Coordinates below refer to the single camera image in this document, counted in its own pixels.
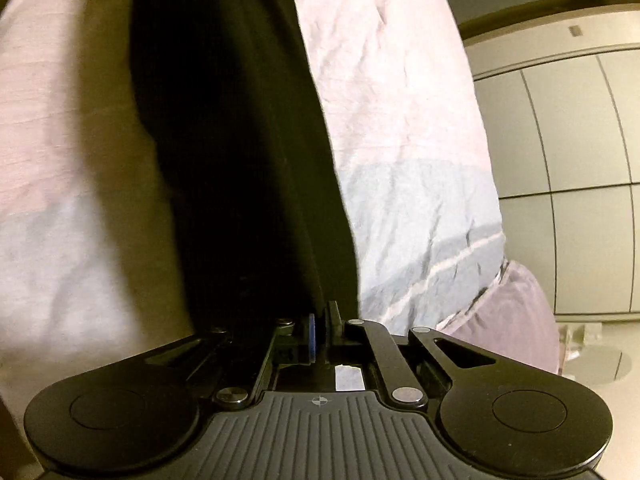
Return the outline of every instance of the crosshair logo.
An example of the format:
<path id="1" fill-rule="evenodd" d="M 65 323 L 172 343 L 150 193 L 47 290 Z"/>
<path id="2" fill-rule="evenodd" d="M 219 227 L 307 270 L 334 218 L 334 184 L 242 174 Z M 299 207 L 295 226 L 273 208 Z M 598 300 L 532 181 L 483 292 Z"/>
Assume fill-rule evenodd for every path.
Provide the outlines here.
<path id="1" fill-rule="evenodd" d="M 323 396 L 317 396 L 311 399 L 311 402 L 316 406 L 324 406 L 326 403 L 331 402 L 329 399 Z"/>

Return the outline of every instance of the bed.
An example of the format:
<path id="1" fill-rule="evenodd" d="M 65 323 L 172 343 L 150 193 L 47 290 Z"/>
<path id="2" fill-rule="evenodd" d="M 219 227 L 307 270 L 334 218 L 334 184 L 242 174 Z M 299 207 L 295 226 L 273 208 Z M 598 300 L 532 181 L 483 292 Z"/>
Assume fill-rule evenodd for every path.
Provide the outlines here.
<path id="1" fill-rule="evenodd" d="M 353 234 L 360 317 L 555 372 L 535 277 L 504 260 L 472 77 L 446 0 L 295 0 Z M 0 396 L 189 335 L 169 197 L 136 112 L 130 0 L 0 18 Z M 342 387 L 349 388 L 350 380 Z"/>

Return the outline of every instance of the pant leg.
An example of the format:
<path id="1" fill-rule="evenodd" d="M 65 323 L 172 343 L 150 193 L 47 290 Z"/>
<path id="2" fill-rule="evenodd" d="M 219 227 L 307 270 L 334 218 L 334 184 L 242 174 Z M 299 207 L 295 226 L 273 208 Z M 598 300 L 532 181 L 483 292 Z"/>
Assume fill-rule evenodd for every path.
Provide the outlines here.
<path id="1" fill-rule="evenodd" d="M 294 0 L 133 0 L 130 66 L 174 192 L 194 324 L 357 317 L 353 239 Z"/>

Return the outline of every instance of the round pad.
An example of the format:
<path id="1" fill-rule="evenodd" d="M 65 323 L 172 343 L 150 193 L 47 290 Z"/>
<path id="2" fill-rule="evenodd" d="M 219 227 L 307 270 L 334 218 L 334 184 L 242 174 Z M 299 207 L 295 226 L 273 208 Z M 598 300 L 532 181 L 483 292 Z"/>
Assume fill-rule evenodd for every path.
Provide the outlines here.
<path id="1" fill-rule="evenodd" d="M 71 417 L 92 430 L 116 430 L 136 422 L 145 411 L 145 399 L 121 388 L 94 390 L 71 405 Z"/>
<path id="2" fill-rule="evenodd" d="M 471 462 L 507 477 L 577 471 L 601 455 L 612 431 L 609 409 L 592 391 L 515 365 L 466 371 L 442 399 L 439 425 Z"/>
<path id="3" fill-rule="evenodd" d="M 196 430 L 198 403 L 179 386 L 87 387 L 61 381 L 24 414 L 33 447 L 84 476 L 132 474 L 178 451 Z"/>
<path id="4" fill-rule="evenodd" d="M 535 390 L 518 390 L 495 399 L 494 415 L 514 430 L 544 433 L 564 422 L 566 408 L 552 395 Z"/>

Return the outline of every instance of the cabinet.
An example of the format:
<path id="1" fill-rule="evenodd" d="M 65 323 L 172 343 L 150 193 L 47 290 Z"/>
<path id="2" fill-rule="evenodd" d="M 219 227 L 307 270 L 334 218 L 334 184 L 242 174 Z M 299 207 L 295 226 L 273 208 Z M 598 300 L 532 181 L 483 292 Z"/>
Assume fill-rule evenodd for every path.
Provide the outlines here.
<path id="1" fill-rule="evenodd" d="M 476 82 L 476 97 L 500 198 L 548 192 L 540 134 L 522 74 Z"/>
<path id="2" fill-rule="evenodd" d="M 640 319 L 639 18 L 564 13 L 467 45 L 507 257 L 564 320 Z"/>
<path id="3" fill-rule="evenodd" d="M 629 182 L 618 118 L 597 57 L 555 61 L 523 72 L 551 190 Z"/>

